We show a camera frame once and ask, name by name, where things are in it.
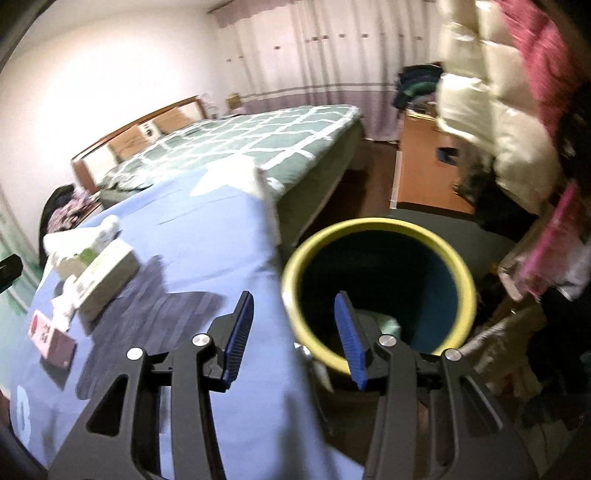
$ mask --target small card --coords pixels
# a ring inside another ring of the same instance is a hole
[[[53,326],[51,320],[39,310],[33,314],[28,335],[41,356],[49,363],[62,368],[70,366],[76,341]]]

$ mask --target patterned cloth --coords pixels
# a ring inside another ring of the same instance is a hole
[[[92,200],[87,191],[75,190],[72,194],[72,200],[51,214],[47,233],[73,229],[83,220],[84,215],[95,206],[96,202]]]
[[[360,117],[357,107],[324,105],[204,120],[158,139],[111,170],[99,187],[144,190],[184,171],[238,154],[252,157],[265,170],[277,201]]]

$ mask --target wooden floor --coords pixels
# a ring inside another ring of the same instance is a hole
[[[385,216],[390,208],[396,147],[364,140],[347,170],[301,241],[334,223],[353,218]]]

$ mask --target white number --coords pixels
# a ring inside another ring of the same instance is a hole
[[[17,430],[18,438],[25,447],[28,446],[31,439],[30,413],[29,397],[27,397],[25,389],[19,385],[17,387]]]

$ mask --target metal pivot screw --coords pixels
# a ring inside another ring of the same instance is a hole
[[[445,350],[445,358],[451,360],[452,362],[457,362],[460,358],[462,358],[462,354],[459,350],[450,348],[449,350]]]
[[[142,358],[143,354],[144,351],[137,346],[134,346],[133,348],[127,350],[127,358],[129,358],[130,360],[139,360],[140,358]]]
[[[206,346],[210,342],[210,338],[205,333],[199,333],[193,337],[194,346]]]
[[[396,337],[392,335],[381,335],[378,338],[378,342],[381,346],[394,346],[396,345]]]

